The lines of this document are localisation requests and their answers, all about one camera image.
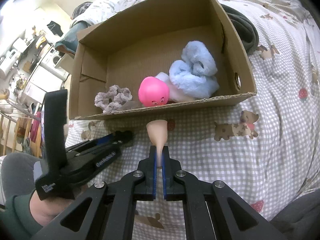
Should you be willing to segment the green sleeve left forearm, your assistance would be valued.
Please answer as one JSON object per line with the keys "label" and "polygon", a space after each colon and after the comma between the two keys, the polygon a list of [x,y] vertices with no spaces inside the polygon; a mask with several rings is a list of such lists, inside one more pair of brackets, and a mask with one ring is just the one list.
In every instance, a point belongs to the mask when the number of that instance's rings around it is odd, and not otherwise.
{"label": "green sleeve left forearm", "polygon": [[1,211],[1,225],[12,239],[31,239],[43,228],[30,211],[29,205],[34,191],[27,195],[10,197],[5,203],[4,211]]}

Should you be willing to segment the left hand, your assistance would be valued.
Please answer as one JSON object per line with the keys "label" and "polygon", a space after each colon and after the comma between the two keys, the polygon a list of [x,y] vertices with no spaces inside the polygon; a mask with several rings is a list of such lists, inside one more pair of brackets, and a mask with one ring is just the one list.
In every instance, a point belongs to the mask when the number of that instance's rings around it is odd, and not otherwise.
{"label": "left hand", "polygon": [[33,219],[41,226],[46,226],[72,202],[74,202],[74,199],[61,197],[49,197],[40,200],[37,191],[34,191],[29,202],[29,209]]}

